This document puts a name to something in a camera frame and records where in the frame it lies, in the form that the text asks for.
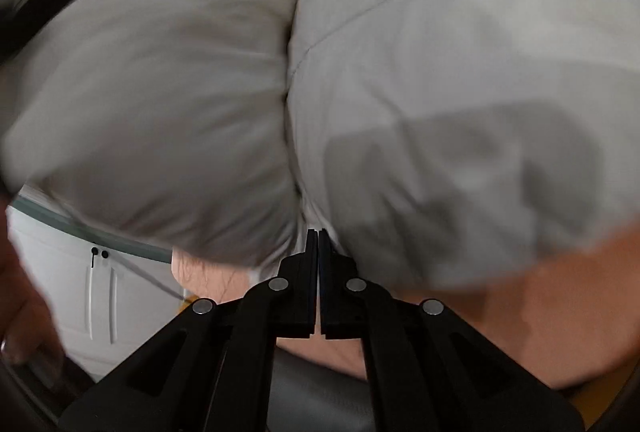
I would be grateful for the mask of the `person left hand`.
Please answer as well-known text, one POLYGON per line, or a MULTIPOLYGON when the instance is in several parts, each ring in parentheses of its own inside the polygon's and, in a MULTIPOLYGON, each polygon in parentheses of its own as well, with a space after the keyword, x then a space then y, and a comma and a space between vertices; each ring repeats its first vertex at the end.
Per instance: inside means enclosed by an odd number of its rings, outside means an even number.
POLYGON ((13 365, 24 364, 42 352, 54 365, 61 363, 64 350, 46 300, 22 267, 12 241, 6 209, 1 198, 1 354, 13 365))

